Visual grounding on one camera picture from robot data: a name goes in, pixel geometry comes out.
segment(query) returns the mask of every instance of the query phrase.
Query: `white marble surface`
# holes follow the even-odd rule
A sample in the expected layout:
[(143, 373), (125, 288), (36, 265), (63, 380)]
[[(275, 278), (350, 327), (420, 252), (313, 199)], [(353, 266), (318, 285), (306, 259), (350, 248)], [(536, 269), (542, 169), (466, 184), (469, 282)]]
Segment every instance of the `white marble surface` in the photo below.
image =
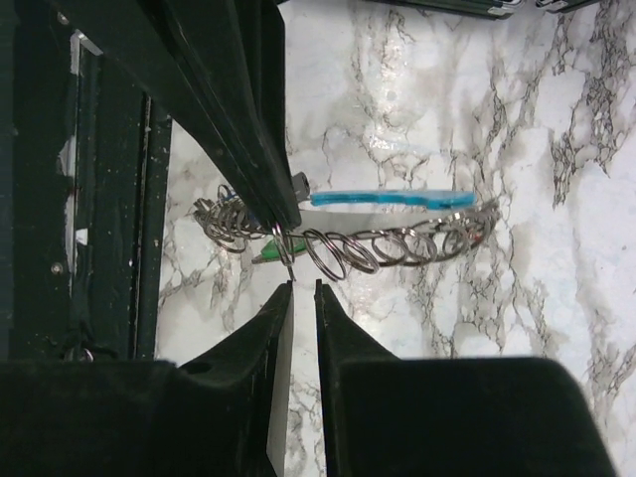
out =
[[(353, 272), (351, 316), (401, 357), (538, 355), (580, 382), (621, 475), (636, 475), (636, 2), (532, 5), (486, 22), (291, 0), (289, 161), (314, 190), (457, 187), (499, 197), (474, 256)], [(174, 132), (157, 354), (178, 363), (287, 278), (216, 249), (188, 214), (222, 181)], [(324, 476), (313, 290), (296, 265), (287, 476)]]

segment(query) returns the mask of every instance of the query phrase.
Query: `screw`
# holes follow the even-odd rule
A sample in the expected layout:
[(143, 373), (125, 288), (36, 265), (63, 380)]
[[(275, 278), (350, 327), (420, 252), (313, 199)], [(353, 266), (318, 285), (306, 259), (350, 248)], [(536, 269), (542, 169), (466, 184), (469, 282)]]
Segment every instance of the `screw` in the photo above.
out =
[(62, 12), (58, 12), (58, 21), (64, 26), (69, 24), (69, 19), (65, 17)]
[(61, 263), (56, 262), (53, 265), (51, 265), (51, 273), (53, 275), (61, 275), (62, 273), (64, 273), (64, 267), (62, 266)]

